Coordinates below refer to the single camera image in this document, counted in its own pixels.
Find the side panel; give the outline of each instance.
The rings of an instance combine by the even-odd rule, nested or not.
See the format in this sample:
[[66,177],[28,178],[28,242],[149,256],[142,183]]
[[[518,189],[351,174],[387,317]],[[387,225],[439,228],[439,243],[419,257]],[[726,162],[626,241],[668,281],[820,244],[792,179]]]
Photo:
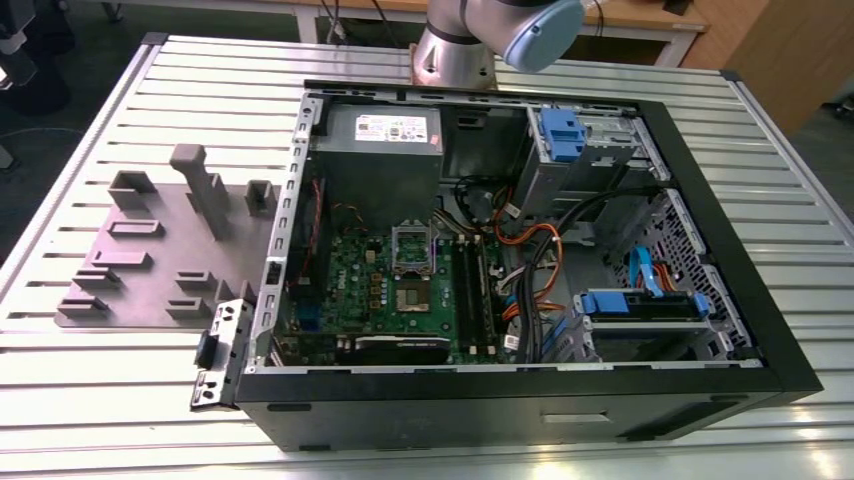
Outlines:
[[242,407],[286,451],[410,449],[668,439],[768,396],[259,402]]

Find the aluminum work table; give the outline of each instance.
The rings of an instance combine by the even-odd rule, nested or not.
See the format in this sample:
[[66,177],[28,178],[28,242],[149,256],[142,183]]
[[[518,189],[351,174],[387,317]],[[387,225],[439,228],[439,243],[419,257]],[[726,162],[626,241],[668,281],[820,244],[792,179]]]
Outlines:
[[666,103],[825,385],[796,405],[673,442],[285,454],[243,413],[190,413],[198,332],[60,330],[115,173],[181,183],[183,142],[207,145],[227,184],[278,182],[306,78],[405,83],[409,53],[190,37],[137,52],[0,270],[0,477],[854,477],[854,230],[718,72],[561,62],[537,75],[499,67],[499,83]]

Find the metal bracket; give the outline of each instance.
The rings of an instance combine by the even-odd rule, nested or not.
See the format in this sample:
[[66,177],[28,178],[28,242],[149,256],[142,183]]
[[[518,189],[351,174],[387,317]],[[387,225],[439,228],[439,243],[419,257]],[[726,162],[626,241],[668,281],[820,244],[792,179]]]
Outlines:
[[243,299],[219,304],[211,329],[197,348],[199,374],[190,401],[194,412],[238,410],[235,392],[255,309]]

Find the blue latch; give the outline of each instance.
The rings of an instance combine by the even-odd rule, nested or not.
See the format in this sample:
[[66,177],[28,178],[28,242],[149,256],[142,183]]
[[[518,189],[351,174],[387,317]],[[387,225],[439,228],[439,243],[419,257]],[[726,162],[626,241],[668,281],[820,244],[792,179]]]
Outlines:
[[582,295],[584,313],[629,313],[624,292],[593,291]]
[[697,311],[700,312],[700,317],[706,318],[709,316],[709,311],[712,310],[709,307],[709,299],[706,295],[697,292],[694,294],[694,304],[697,305]]
[[588,128],[578,121],[576,112],[560,108],[544,108],[540,116],[552,161],[576,162],[588,145]]

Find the ram slot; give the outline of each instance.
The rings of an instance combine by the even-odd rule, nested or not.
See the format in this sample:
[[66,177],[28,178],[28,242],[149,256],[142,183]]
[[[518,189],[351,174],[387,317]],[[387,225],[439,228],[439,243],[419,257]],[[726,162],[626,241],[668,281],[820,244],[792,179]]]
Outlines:
[[454,302],[457,307],[457,334],[459,349],[469,351],[475,344],[475,322],[473,321],[473,292],[470,282],[470,269],[467,260],[469,246],[461,242],[454,245],[451,272],[454,275]]
[[486,273],[481,269],[481,255],[478,255],[481,249],[481,242],[470,243],[466,245],[466,265],[467,265],[467,276],[469,280],[469,292],[470,292],[470,302],[471,302],[471,324],[474,330],[474,344],[477,346],[486,346],[487,344],[487,332],[486,332],[486,319],[483,318],[483,314],[486,312],[485,297],[487,295],[486,286],[482,281],[482,272]]
[[483,339],[481,341],[482,346],[489,347],[493,345],[495,339],[495,328],[493,326],[493,301],[491,301],[491,289],[490,289],[490,269],[486,260],[486,248],[483,242],[478,242],[475,247],[478,256],[478,278],[481,280],[481,299],[483,309],[481,310],[481,324],[483,325]]

